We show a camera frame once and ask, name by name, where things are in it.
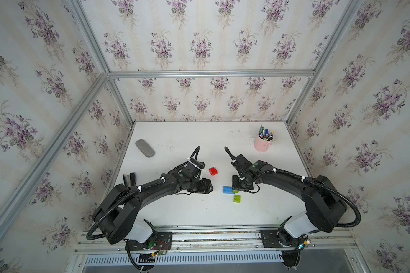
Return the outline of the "blue lego brick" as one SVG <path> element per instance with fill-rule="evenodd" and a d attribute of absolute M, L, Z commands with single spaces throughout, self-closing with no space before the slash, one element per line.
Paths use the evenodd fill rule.
<path fill-rule="evenodd" d="M 229 186 L 224 186 L 222 192 L 224 194 L 234 194 L 234 191 L 233 191 L 232 187 L 229 187 Z"/>

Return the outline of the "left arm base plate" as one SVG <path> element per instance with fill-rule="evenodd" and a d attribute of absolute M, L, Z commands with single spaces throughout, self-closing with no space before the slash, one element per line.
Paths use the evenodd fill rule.
<path fill-rule="evenodd" d="M 125 250 L 152 251 L 155 255 L 165 255 L 172 248 L 172 232 L 154 232 L 144 243 L 128 240 Z"/>

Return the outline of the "red lego brick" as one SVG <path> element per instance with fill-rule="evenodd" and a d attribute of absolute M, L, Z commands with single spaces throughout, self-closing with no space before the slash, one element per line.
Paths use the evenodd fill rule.
<path fill-rule="evenodd" d="M 217 171 L 216 168 L 212 167 L 212 168 L 209 169 L 209 173 L 210 173 L 211 176 L 215 176 L 215 175 L 218 174 L 218 171 Z"/>

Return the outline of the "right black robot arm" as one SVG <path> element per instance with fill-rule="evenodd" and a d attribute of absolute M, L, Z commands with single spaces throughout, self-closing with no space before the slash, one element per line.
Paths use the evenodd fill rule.
<path fill-rule="evenodd" d="M 279 227 L 277 234 L 283 241 L 310 232 L 330 233 L 334 228 L 353 228 L 361 223 L 358 206 L 339 193 L 327 177 L 297 175 L 261 160 L 252 163 L 242 154 L 229 156 L 237 171 L 232 176 L 234 190 L 254 194 L 254 185 L 265 184 L 290 193 L 304 203 L 304 212 L 290 216 Z"/>

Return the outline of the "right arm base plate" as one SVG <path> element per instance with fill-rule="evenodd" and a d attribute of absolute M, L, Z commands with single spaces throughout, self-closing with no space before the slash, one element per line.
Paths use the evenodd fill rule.
<path fill-rule="evenodd" d="M 259 238 L 263 243 L 264 248 L 290 248 L 300 249 L 308 239 L 307 234 L 303 234 L 298 238 L 293 238 L 286 231 L 280 230 L 261 230 Z"/>

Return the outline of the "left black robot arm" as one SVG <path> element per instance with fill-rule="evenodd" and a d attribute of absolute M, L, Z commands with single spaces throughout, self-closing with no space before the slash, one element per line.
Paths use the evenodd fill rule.
<path fill-rule="evenodd" d="M 86 234 L 86 240 L 105 238 L 114 245 L 128 238 L 137 224 L 139 211 L 150 203 L 181 191 L 188 195 L 211 193 L 214 190 L 211 180 L 200 177 L 205 167 L 204 162 L 188 159 L 149 183 L 130 187 L 116 185 L 95 209 L 93 225 Z"/>

